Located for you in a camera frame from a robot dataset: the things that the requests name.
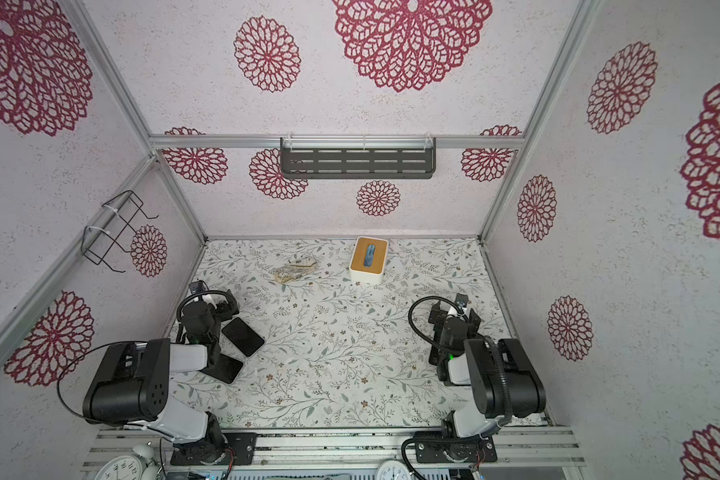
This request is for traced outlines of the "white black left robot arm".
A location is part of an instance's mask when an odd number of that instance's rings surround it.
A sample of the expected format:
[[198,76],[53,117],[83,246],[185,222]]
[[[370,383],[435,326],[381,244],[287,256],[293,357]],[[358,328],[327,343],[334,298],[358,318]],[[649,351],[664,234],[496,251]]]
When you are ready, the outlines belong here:
[[169,380],[176,373],[201,373],[232,383],[243,363],[223,354],[220,340],[222,323],[238,312],[229,290],[195,293],[177,307],[174,341],[108,345],[83,400],[86,421],[155,432],[190,465],[225,461],[230,447],[217,416],[179,401]]

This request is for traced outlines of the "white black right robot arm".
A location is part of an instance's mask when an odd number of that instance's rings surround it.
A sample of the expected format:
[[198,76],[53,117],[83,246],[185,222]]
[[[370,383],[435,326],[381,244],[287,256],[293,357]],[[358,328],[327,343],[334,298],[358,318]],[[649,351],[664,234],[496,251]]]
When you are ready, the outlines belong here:
[[429,363],[447,386],[468,387],[472,400],[442,421],[445,438],[488,436],[515,418],[541,414],[547,406],[545,388],[521,342],[495,340],[478,332],[481,318],[464,315],[455,303],[430,310],[433,345]]

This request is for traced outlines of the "black phone on table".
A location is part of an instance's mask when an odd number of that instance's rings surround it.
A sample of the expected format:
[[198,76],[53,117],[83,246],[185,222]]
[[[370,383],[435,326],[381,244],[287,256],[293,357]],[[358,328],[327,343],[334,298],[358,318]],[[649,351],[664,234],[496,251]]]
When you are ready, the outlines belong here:
[[244,363],[225,354],[210,357],[208,364],[201,373],[208,375],[225,384],[232,384],[242,370]]
[[265,340],[241,318],[234,318],[222,329],[221,333],[245,356],[253,356],[261,349]]

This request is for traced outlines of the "clear plastic bag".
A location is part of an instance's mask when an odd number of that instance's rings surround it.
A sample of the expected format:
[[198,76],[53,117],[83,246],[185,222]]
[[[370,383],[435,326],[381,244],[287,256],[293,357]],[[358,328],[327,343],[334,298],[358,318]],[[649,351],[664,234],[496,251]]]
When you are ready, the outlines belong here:
[[276,268],[273,271],[273,278],[277,283],[284,285],[310,275],[318,268],[319,261],[314,257],[294,258],[285,265]]

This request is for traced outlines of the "white wooden-top tissue box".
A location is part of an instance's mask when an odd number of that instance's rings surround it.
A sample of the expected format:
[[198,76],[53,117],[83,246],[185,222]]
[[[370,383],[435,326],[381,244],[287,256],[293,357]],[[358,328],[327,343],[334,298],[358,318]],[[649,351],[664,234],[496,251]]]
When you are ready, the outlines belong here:
[[372,237],[359,237],[356,240],[349,265],[349,278],[352,282],[379,285],[383,281],[389,242]]

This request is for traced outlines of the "round white gauge dial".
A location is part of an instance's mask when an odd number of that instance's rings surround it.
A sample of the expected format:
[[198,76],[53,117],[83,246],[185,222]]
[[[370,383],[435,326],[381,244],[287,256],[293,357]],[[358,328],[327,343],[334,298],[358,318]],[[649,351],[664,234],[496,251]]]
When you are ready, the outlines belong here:
[[375,480],[410,480],[411,472],[401,461],[390,459],[384,461],[376,470]]

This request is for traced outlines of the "white alarm clock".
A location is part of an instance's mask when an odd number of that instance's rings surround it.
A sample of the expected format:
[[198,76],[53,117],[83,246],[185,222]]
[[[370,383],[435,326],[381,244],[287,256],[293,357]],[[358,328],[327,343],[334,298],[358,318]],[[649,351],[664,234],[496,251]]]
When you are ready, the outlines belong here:
[[155,451],[148,444],[139,444],[132,452],[108,461],[93,477],[94,480],[156,480],[161,467]]

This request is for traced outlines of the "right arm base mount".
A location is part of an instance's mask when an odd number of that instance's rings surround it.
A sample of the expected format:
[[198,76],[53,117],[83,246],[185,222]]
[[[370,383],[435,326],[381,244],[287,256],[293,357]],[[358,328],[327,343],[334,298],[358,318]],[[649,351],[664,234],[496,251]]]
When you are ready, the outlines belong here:
[[440,433],[418,431],[413,438],[416,461],[421,464],[482,464],[498,459],[492,437],[445,438]]

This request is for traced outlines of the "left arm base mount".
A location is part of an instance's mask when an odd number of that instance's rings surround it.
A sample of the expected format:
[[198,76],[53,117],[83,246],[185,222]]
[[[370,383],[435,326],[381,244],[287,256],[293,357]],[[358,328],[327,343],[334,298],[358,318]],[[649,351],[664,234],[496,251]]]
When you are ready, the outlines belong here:
[[215,440],[201,439],[191,443],[175,444],[169,460],[171,466],[248,466],[255,452],[256,433],[226,432]]

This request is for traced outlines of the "aluminium front rail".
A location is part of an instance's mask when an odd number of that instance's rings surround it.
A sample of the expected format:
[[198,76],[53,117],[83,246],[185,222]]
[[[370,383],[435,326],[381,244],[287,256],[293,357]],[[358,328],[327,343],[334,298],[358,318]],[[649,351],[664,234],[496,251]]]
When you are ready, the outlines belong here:
[[[256,433],[255,452],[248,466],[237,471],[274,471],[374,468],[388,459],[402,458],[402,443],[428,428],[316,428],[316,429],[228,429],[226,432]],[[482,467],[584,467],[586,461],[579,442],[569,427],[506,427],[494,435],[498,459]],[[473,464],[421,464],[416,461],[414,444],[406,449],[417,468],[466,468]]]

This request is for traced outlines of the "grey slotted wall shelf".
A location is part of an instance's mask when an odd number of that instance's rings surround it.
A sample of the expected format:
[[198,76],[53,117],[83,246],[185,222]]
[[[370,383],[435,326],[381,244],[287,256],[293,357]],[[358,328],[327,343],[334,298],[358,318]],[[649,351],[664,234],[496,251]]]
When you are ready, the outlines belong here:
[[436,170],[436,140],[280,140],[283,176],[290,180],[418,180]]

